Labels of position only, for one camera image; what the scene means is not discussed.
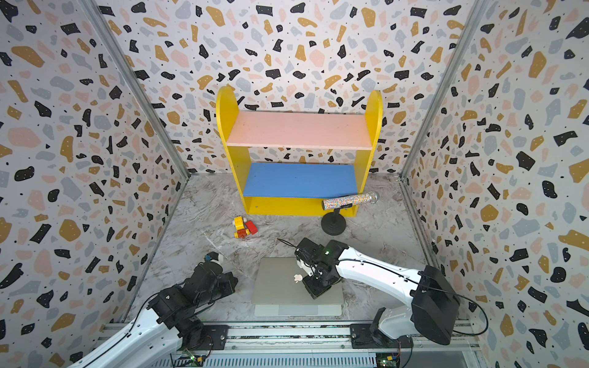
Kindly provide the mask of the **silver laptop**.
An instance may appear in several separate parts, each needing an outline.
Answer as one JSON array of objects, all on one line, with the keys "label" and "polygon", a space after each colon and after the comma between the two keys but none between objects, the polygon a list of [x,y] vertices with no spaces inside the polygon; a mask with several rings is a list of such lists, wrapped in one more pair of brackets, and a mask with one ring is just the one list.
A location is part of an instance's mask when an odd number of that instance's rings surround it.
[{"label": "silver laptop", "polygon": [[339,317],[344,296],[337,284],[317,299],[302,283],[305,272],[296,258],[263,258],[256,276],[252,303],[256,317]]}]

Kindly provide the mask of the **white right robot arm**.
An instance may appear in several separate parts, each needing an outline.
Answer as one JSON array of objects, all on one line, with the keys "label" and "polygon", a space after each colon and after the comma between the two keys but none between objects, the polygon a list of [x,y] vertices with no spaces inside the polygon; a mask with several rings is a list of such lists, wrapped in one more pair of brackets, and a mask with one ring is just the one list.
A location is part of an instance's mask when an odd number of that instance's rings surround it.
[{"label": "white right robot arm", "polygon": [[430,265],[422,270],[403,268],[374,259],[335,240],[325,246],[307,238],[298,245],[284,243],[294,248],[297,264],[305,272],[302,284],[312,298],[319,298],[332,286],[347,279],[383,291],[403,304],[394,309],[382,307],[378,310],[370,327],[376,343],[419,334],[447,346],[455,334],[477,337],[489,329],[489,317],[484,310],[481,310],[485,321],[482,331],[455,329],[461,300],[478,309],[482,306],[456,293],[438,268]]}]

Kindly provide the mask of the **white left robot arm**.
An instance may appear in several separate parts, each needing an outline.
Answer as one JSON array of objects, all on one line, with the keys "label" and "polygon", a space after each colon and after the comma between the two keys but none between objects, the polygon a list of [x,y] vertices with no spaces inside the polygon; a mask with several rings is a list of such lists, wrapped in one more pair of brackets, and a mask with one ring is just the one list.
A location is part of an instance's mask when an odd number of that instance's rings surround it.
[{"label": "white left robot arm", "polygon": [[199,315],[234,294],[239,280],[215,260],[200,262],[184,282],[148,298],[139,314],[73,367],[149,367],[177,351],[213,350]]}]

